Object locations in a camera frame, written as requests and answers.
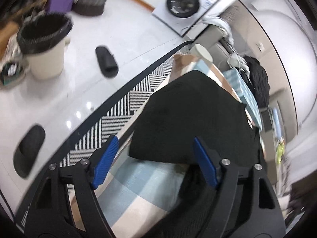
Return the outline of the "black knit sweater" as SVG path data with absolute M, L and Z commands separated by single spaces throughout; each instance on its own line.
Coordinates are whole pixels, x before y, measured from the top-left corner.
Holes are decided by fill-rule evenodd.
M 216 192 L 194 157 L 197 136 L 240 167 L 265 164 L 259 129 L 249 125 L 244 104 L 200 71 L 173 80 L 150 96 L 130 145 L 137 160 L 188 165 L 179 204 L 146 237 L 196 237 L 202 229 Z

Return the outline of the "black clothes pile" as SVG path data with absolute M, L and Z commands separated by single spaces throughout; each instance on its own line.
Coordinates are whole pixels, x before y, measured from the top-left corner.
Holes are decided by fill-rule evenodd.
M 250 75 L 247 83 L 250 91 L 258 104 L 259 108 L 266 108 L 269 106 L 270 100 L 270 85 L 268 74 L 260 65 L 258 59 L 244 56 L 245 61 L 249 67 Z

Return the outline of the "grey white clothes heap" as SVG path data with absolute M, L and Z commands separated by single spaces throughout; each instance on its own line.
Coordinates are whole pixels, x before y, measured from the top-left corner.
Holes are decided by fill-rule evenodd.
M 225 47 L 225 49 L 227 49 L 229 53 L 229 58 L 227 59 L 228 65 L 232 69 L 237 68 L 239 70 L 248 71 L 249 67 L 247 65 L 247 62 L 242 56 L 238 54 L 238 52 L 234 48 L 234 39 L 229 23 L 227 23 L 224 19 L 216 16 L 204 16 L 202 18 L 202 23 L 205 25 L 215 26 L 222 31 L 221 40 L 223 42 L 223 47 Z

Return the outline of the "black white striped rug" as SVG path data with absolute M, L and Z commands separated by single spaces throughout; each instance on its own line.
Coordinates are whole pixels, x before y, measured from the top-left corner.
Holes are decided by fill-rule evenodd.
M 171 58 L 175 54 L 187 54 L 189 52 L 191 46 L 191 42 L 187 41 L 182 43 L 181 45 L 174 48 L 168 54 L 163 56 L 154 62 L 151 66 L 146 68 L 142 73 L 137 75 L 134 79 L 130 80 L 126 83 L 122 88 L 120 88 L 114 95 L 112 95 L 107 101 L 105 101 L 97 110 L 90 115 L 83 124 L 78 127 L 71 136 L 61 145 L 61 147 L 57 150 L 54 156 L 50 159 L 51 163 L 55 163 L 58 168 L 67 167 L 71 165 L 64 164 L 64 160 L 69 155 L 70 151 L 74 150 L 75 145 L 79 142 L 84 135 L 88 133 L 97 123 L 97 121 L 106 116 L 108 112 L 113 112 L 115 115 L 122 116 L 124 114 L 130 114 L 132 109 L 129 103 L 122 103 L 121 100 L 127 97 L 127 94 L 135 87 L 140 86 L 142 91 L 149 91 L 151 95 L 153 95 L 156 90 L 154 89 L 154 85 L 151 82 L 146 80 L 146 77 L 151 74 L 154 70 L 156 70 L 159 66 L 163 65 L 163 63 L 167 62 L 169 58 Z M 128 129 L 127 133 L 122 137 L 118 137 L 119 145 L 121 146 L 127 139 L 130 139 L 132 136 L 133 125 Z M 105 141 L 102 142 L 101 146 L 106 143 L 109 136 L 115 134 L 107 134 L 105 136 Z

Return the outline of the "brown blue checkered tablecloth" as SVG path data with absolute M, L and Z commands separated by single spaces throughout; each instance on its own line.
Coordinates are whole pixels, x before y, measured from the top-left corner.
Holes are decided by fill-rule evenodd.
M 146 77 L 160 90 L 171 81 L 193 70 L 200 71 L 215 81 L 238 102 L 237 93 L 214 65 L 206 64 L 194 55 L 176 54 Z M 64 164 L 72 165 L 88 157 L 105 141 L 107 134 L 122 137 L 141 115 L 151 96 L 135 86 L 122 103 L 129 103 L 132 112 L 122 116 L 108 112 L 101 117 L 86 135 L 70 151 Z M 250 114 L 245 114 L 252 130 L 258 130 Z M 116 237 L 140 237 L 159 219 L 164 217 L 177 200 L 177 192 L 187 167 L 182 164 L 141 161 L 128 155 L 131 140 L 127 139 L 119 148 L 115 160 L 103 184 L 95 194 L 102 212 Z

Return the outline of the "yellow green item on shelf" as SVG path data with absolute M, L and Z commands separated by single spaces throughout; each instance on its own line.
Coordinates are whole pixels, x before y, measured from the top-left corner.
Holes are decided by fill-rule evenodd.
M 285 147 L 285 139 L 280 138 L 275 145 L 275 162 L 277 166 L 281 164 L 283 155 L 285 154 Z

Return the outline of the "black slipper near rug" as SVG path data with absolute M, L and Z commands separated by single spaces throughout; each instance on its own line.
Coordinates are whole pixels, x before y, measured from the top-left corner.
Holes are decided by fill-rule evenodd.
M 29 176 L 45 138 L 44 128 L 34 125 L 21 139 L 13 156 L 14 169 L 21 178 Z

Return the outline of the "light blue checkered cloth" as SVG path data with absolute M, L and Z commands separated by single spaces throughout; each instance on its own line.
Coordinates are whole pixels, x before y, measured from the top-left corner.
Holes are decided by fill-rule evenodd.
M 223 75 L 237 93 L 241 102 L 246 105 L 246 109 L 250 114 L 255 126 L 257 126 L 261 131 L 263 127 L 258 104 L 247 84 L 242 79 L 240 73 L 236 69 L 231 69 L 224 71 Z

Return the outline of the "black slipper near bin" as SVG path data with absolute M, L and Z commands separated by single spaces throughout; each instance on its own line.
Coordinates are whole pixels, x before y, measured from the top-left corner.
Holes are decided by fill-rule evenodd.
M 114 56 L 110 53 L 108 48 L 105 46 L 98 46 L 95 49 L 95 53 L 102 74 L 106 78 L 116 77 L 119 67 Z

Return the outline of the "round white stool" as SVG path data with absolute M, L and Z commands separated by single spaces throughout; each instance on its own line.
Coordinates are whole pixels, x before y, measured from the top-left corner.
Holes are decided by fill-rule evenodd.
M 203 60 L 206 64 L 212 64 L 213 58 L 209 51 L 200 44 L 195 44 L 190 49 L 190 54 L 196 56 L 197 58 Z

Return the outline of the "grey sofa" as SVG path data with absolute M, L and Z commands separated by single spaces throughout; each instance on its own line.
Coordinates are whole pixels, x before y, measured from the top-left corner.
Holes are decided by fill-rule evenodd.
M 246 60 L 234 48 L 229 25 L 225 28 L 209 25 L 194 40 L 191 50 L 196 50 L 200 58 L 207 64 L 214 64 L 221 72 L 235 68 L 245 73 L 249 71 Z

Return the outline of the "white bin with black bag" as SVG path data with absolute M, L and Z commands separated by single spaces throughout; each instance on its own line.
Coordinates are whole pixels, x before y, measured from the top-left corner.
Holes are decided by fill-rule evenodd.
M 63 13 L 44 13 L 19 29 L 17 43 L 37 80 L 59 76 L 64 68 L 66 37 L 73 27 Z

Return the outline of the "white front-load washing machine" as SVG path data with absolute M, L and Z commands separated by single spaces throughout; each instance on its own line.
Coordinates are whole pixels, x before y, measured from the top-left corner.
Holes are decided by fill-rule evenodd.
M 219 0 L 163 0 L 152 15 L 184 37 Z

